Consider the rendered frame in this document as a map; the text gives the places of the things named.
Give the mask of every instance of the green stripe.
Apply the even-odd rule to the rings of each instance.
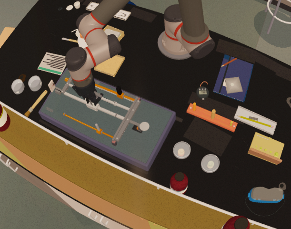
[[[48,71],[48,72],[51,72],[51,73],[57,73],[57,74],[61,74],[61,72],[57,72],[55,70],[51,70],[51,69],[48,69],[48,68],[42,68],[42,67],[39,67],[40,70],[44,70],[44,71]]]

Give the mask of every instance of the blue folder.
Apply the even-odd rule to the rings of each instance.
[[[222,60],[222,65],[233,60],[234,58],[235,57],[224,55],[223,60]],[[248,62],[242,61],[240,59],[237,59],[237,60],[227,64],[224,67],[221,67],[213,91],[215,93],[222,94],[226,97],[244,102],[246,95],[247,95],[247,90],[248,90],[252,70],[253,70],[252,63],[248,63]],[[241,87],[242,87],[243,91],[228,94],[226,87],[223,86],[222,84],[223,84],[225,79],[233,78],[233,77],[240,78]]]

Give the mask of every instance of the gray platform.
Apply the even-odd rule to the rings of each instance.
[[[56,87],[63,88],[66,83],[64,81],[65,78],[70,78],[67,69],[56,83]],[[95,82],[98,85],[116,91],[115,87],[98,80],[95,80]],[[103,97],[116,101],[121,105],[127,107],[132,105],[132,101],[120,99],[116,95],[103,91],[100,88],[97,88],[97,91],[98,93],[103,93]],[[66,92],[79,97],[71,87]],[[131,98],[136,98],[135,95],[125,91],[123,93]],[[126,110],[105,101],[100,101],[99,104],[101,107],[122,116],[125,116],[127,113]],[[39,111],[43,120],[94,147],[146,171],[150,169],[176,119],[175,112],[141,98],[140,105],[132,117],[132,121],[137,123],[148,122],[150,124],[149,130],[138,133],[132,130],[133,124],[130,123],[118,144],[113,146],[111,137],[99,135],[95,130],[64,116],[63,113],[94,128],[96,128],[95,124],[98,124],[103,132],[111,136],[115,135],[122,120],[102,111],[93,111],[81,102],[69,98],[64,94],[58,95],[54,92],[49,94]]]

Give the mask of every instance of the stool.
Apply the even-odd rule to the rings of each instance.
[[[285,23],[285,24],[291,24],[291,22],[283,21],[283,20],[281,20],[281,19],[279,19],[279,18],[276,17],[277,12],[278,12],[278,9],[279,9],[279,6],[280,6],[280,3],[281,3],[281,0],[278,1],[277,7],[275,8],[275,11],[274,11],[274,14],[271,12],[271,10],[270,10],[270,8],[269,8],[271,2],[272,2],[272,0],[268,0],[268,1],[267,1],[267,7],[266,7],[266,9],[265,9],[265,12],[267,12],[267,10],[268,10],[269,13],[272,15],[272,19],[271,19],[271,22],[270,22],[270,25],[269,25],[269,28],[268,28],[267,34],[269,34],[269,32],[270,32],[270,30],[271,30],[271,27],[272,27],[272,24],[273,24],[274,19],[276,19],[276,20],[278,20],[278,21],[280,21],[280,22],[283,22],[283,23]]]

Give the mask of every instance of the blue notebook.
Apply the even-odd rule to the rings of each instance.
[[[222,60],[222,65],[233,59],[235,59],[235,57],[224,55],[223,60]],[[227,64],[224,67],[221,67],[213,91],[215,93],[222,94],[226,97],[244,102],[247,95],[247,90],[248,90],[252,70],[253,70],[252,63],[248,63],[240,59],[237,59]],[[237,82],[240,83],[239,87],[241,86],[242,91],[240,90],[240,92],[227,93],[227,88],[226,88],[227,79],[228,79],[228,82],[227,82],[228,91],[230,91],[229,82],[233,80],[235,80],[234,81],[235,83]]]

